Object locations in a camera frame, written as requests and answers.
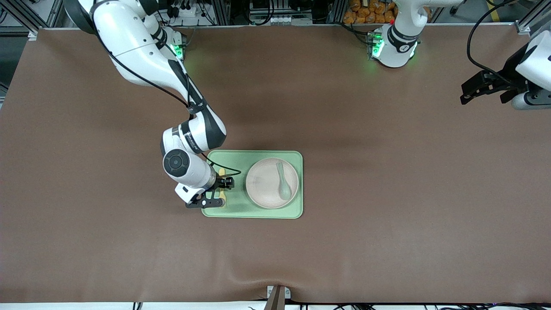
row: round plate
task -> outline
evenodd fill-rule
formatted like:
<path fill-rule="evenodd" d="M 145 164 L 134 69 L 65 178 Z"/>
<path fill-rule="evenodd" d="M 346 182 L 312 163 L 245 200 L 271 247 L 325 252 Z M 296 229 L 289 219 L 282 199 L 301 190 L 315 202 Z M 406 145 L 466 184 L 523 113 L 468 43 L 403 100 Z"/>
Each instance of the round plate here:
<path fill-rule="evenodd" d="M 283 200 L 279 196 L 279 173 L 277 163 L 283 165 L 283 174 L 291 188 L 291 198 Z M 245 181 L 247 194 L 257 205 L 267 209 L 277 209 L 290 203 L 299 189 L 299 175 L 293 166 L 279 158 L 266 158 L 254 164 Z"/>

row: brown table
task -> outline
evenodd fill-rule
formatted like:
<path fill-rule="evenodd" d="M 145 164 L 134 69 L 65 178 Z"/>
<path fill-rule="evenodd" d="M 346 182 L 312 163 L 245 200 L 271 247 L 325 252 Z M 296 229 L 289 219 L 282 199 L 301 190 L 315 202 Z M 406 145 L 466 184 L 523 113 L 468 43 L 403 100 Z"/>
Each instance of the brown table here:
<path fill-rule="evenodd" d="M 340 27 L 196 33 L 223 147 L 304 156 L 297 220 L 186 209 L 159 152 L 183 106 L 93 36 L 40 31 L 0 111 L 1 300 L 550 302 L 551 111 L 461 106 L 469 31 L 427 27 L 395 70 Z M 473 56 L 500 68 L 526 40 L 482 26 Z"/>

